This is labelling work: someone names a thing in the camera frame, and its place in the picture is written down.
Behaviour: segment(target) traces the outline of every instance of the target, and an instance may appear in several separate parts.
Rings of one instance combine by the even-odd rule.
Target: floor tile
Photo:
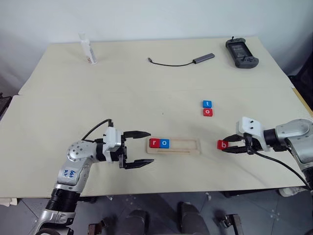
[[[35,214],[37,218],[41,215],[43,209],[47,206],[47,198],[23,198],[22,201]]]
[[[247,193],[242,194],[241,196],[245,197],[257,206],[262,207],[268,212],[274,212],[276,210],[278,198],[280,197],[276,190]]]
[[[125,201],[126,207],[134,209],[143,209],[152,216],[162,221],[165,226],[174,231],[177,230],[177,213],[176,209],[173,209],[167,201],[165,201],[159,194],[138,194],[129,195]]]
[[[290,223],[279,219],[275,220],[273,231],[271,235],[304,235],[305,232],[301,232],[300,229],[290,225]]]
[[[160,196],[174,209],[177,209],[179,202],[190,202],[199,211],[207,196],[205,192],[175,192],[175,193],[160,193]]]
[[[141,207],[138,207],[136,204],[132,204],[131,209],[130,208],[125,208],[123,211],[122,215],[118,219],[117,227],[119,228],[123,221],[125,220],[126,216],[129,215],[133,210],[136,209],[142,209]],[[149,224],[149,229],[147,232],[147,235],[157,235],[157,234],[175,234],[176,232],[168,228],[163,221],[159,219],[159,217],[155,213],[149,212],[149,217],[150,217],[150,224]]]
[[[99,197],[93,204],[78,202],[76,216],[70,227],[75,235],[86,235],[89,224],[98,223],[107,216],[119,217],[124,208],[119,196],[115,196],[112,201],[107,197]]]
[[[312,197],[309,191],[291,197],[279,197],[276,213],[291,226],[305,233],[312,229]]]
[[[27,235],[35,226],[36,216],[20,201],[17,206],[0,205],[1,235]]]
[[[211,234],[234,234],[233,228],[227,231],[215,223],[216,214],[238,214],[242,222],[244,234],[267,235],[271,233],[274,219],[271,213],[251,203],[244,197],[225,198],[219,192],[211,192],[211,200],[206,201],[201,214]]]

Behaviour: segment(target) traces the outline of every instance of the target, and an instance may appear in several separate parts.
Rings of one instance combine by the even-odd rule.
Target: black cable
[[[287,148],[288,152],[290,152],[290,154],[292,155],[292,151],[290,148]]]
[[[290,166],[288,166],[287,164],[285,164],[285,163],[283,163],[283,162],[281,162],[280,160],[277,160],[277,159],[275,159],[275,158],[271,158],[271,157],[269,157],[269,156],[266,156],[266,155],[263,155],[263,154],[261,154],[261,153],[258,153],[257,151],[254,151],[254,154],[256,154],[256,155],[258,155],[258,156],[260,156],[260,157],[262,157],[262,158],[266,158],[266,159],[269,159],[269,160],[271,160],[271,161],[277,162],[277,163],[279,163],[280,165],[283,165],[283,166],[286,167],[288,170],[292,171],[296,176],[298,176],[299,179],[305,184],[305,186],[307,187],[308,190],[311,190],[309,184],[302,178],[302,176],[299,175],[298,172],[296,172],[294,169],[292,169],[292,168],[291,168]]]
[[[87,134],[85,134],[85,136],[82,138],[82,141],[84,141],[88,137],[88,135],[90,135],[91,132],[93,132],[95,129],[97,129],[99,126],[101,126],[102,124],[104,124],[106,122],[109,122],[108,126],[113,126],[112,119],[105,119],[104,121],[95,125],[90,131],[88,131]]]
[[[188,64],[184,64],[184,65],[165,65],[165,64],[159,64],[159,63],[155,63],[152,61],[151,58],[148,58],[149,62],[155,65],[163,65],[163,66],[170,66],[170,67],[181,67],[181,66],[186,66],[186,65],[190,65],[190,64],[194,64],[194,62],[190,62]]]

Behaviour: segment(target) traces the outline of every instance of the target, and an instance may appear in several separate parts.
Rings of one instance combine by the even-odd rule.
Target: white wall
[[[312,51],[312,25],[313,0],[1,0],[0,91],[15,94],[49,43],[82,30],[92,41],[256,35],[288,74]]]

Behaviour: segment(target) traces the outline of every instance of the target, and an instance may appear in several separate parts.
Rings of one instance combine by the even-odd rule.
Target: white bottle
[[[84,32],[82,33],[78,33],[79,37],[80,37],[80,43],[83,47],[84,53],[87,57],[87,60],[90,64],[95,65],[97,63],[97,59],[94,56],[93,50],[90,46],[90,41],[89,39],[86,37],[86,34]]]

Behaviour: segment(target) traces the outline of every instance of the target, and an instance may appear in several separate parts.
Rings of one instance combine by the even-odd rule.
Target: beige table surface
[[[52,44],[31,77],[23,95],[102,95],[114,92],[182,91],[196,89],[284,88],[291,86],[257,37],[246,44],[260,63],[251,70],[238,69],[224,39],[92,43],[98,59],[86,62],[81,45]],[[185,64],[208,53],[215,58],[186,67],[153,65]]]
[[[133,170],[119,169],[117,163],[94,164],[83,195],[302,185],[292,172],[272,161],[216,149],[218,139],[235,133],[235,123],[241,116],[258,119],[268,129],[295,118],[310,117],[291,88],[235,91],[128,92],[96,99],[16,96],[0,122],[0,197],[48,197],[69,145],[106,118],[112,118],[114,126],[123,131],[198,138],[202,153],[151,155],[146,153],[146,140],[127,140],[129,161],[155,161]],[[201,113],[201,100],[208,98],[213,100],[213,117]],[[99,128],[90,138],[102,136],[105,129]],[[300,172],[288,152],[268,154]]]
[[[154,136],[198,138],[201,154],[151,155],[146,140],[127,140],[129,161],[154,158],[143,168],[117,163],[91,168],[82,195],[240,190],[302,185],[284,167],[256,155],[227,154],[216,141],[235,133],[247,116],[266,128],[310,118],[257,38],[247,38],[260,64],[234,67],[225,39],[96,43],[99,63],[84,61],[79,44],[51,45],[0,122],[0,197],[49,197],[68,146],[98,122]],[[182,68],[147,63],[186,63],[206,53],[216,58]],[[201,102],[213,101],[214,116]],[[92,138],[102,136],[99,128]],[[269,152],[298,172],[288,152]]]

